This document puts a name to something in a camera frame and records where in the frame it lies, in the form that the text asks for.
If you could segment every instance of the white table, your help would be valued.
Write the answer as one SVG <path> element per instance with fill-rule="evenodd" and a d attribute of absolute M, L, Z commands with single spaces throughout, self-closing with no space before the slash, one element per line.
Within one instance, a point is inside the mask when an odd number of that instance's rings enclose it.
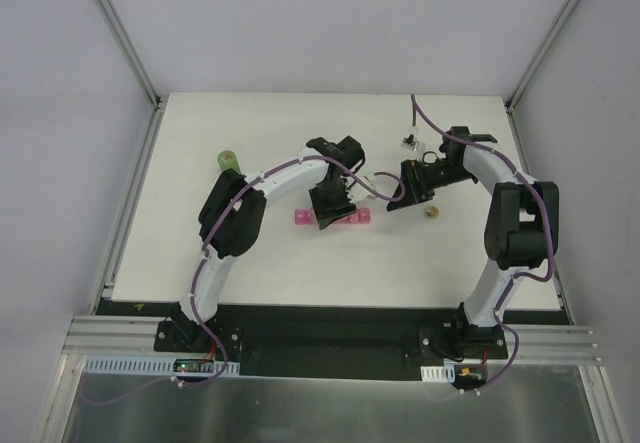
<path fill-rule="evenodd" d="M 421 96 L 444 129 L 491 133 L 518 161 L 498 97 Z M 113 300 L 177 301 L 200 258 L 198 213 L 220 170 L 216 156 L 235 151 L 242 171 L 282 162 L 311 138 L 356 138 L 366 152 L 361 174 L 399 174 L 413 154 L 400 146 L 411 123 L 408 96 L 333 94 L 171 94 L 117 275 Z M 422 122 L 418 138 L 437 150 L 441 138 Z M 379 179 L 392 194 L 396 183 Z M 267 209 L 256 244 L 236 262 L 221 302 L 372 307 L 455 307 L 473 290 L 486 262 L 483 231 L 490 195 L 471 181 L 437 190 L 423 206 L 387 213 L 366 200 L 369 225 L 296 226 L 309 195 Z M 552 284 L 526 281 L 510 308 L 558 309 Z"/>

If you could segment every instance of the small brown object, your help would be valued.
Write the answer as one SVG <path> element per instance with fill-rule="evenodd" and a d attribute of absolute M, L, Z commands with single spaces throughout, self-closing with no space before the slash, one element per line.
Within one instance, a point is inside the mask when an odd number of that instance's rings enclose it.
<path fill-rule="evenodd" d="M 438 207 L 436 206 L 427 206 L 424 209 L 424 214 L 427 218 L 437 218 L 440 214 L 440 210 L 438 210 Z"/>

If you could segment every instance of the gray wall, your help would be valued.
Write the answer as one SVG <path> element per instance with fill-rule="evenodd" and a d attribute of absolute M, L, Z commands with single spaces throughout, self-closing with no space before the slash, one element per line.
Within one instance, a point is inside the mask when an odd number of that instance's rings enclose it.
<path fill-rule="evenodd" d="M 563 283 L 640 441 L 640 0 L 584 0 L 516 122 L 535 174 L 560 185 Z"/>
<path fill-rule="evenodd" d="M 508 96 L 564 0 L 113 0 L 169 91 Z"/>
<path fill-rule="evenodd" d="M 149 106 L 93 0 L 0 0 L 0 441 L 28 441 Z"/>

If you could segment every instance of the green cylinder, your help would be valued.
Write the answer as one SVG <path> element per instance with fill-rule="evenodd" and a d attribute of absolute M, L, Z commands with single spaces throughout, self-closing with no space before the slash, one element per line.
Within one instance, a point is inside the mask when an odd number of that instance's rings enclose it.
<path fill-rule="evenodd" d="M 233 168 L 237 173 L 240 173 L 240 165 L 238 164 L 238 158 L 236 154 L 231 150 L 221 151 L 218 155 L 218 165 L 222 171 Z"/>

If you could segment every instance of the pink block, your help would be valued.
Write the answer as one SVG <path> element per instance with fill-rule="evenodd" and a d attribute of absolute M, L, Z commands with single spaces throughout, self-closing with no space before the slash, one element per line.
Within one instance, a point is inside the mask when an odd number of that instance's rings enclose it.
<path fill-rule="evenodd" d="M 368 225 L 371 222 L 371 211 L 369 208 L 360 208 L 353 215 L 344 217 L 341 220 L 336 221 L 336 224 L 340 225 Z M 313 210 L 296 210 L 295 211 L 295 223 L 296 225 L 315 225 L 316 215 Z"/>

